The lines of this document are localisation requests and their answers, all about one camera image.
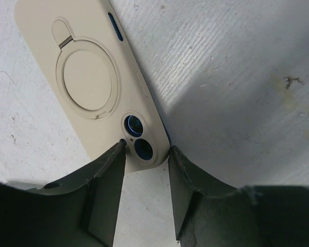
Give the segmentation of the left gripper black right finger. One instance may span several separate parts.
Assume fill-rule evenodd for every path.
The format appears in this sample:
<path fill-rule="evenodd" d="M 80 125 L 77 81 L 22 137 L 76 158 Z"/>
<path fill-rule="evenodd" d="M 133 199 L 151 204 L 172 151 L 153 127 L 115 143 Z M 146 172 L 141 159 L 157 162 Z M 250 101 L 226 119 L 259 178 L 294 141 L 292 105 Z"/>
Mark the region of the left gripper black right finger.
<path fill-rule="evenodd" d="M 181 246 L 309 246 L 309 186 L 235 188 L 176 146 L 168 170 Z"/>

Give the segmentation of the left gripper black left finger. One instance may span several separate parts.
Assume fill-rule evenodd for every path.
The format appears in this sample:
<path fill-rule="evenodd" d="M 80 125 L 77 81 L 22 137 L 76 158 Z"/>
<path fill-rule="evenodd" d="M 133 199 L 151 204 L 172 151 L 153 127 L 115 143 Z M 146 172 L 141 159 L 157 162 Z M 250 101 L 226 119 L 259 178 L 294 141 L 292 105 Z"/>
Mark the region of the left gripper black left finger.
<path fill-rule="evenodd" d="M 40 189 L 0 183 L 0 246 L 112 246 L 125 164 L 121 140 Z"/>

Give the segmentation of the blue phone black screen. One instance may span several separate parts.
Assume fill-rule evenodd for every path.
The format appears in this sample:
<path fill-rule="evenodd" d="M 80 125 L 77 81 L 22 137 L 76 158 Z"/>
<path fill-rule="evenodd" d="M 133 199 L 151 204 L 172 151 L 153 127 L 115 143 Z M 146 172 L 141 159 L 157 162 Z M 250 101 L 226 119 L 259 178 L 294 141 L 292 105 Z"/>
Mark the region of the blue phone black screen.
<path fill-rule="evenodd" d="M 123 131 L 133 144 L 133 154 L 140 160 L 161 164 L 169 151 L 169 139 L 161 122 L 138 63 L 114 12 L 108 12 L 104 57 L 97 78 L 100 105 L 123 113 Z"/>

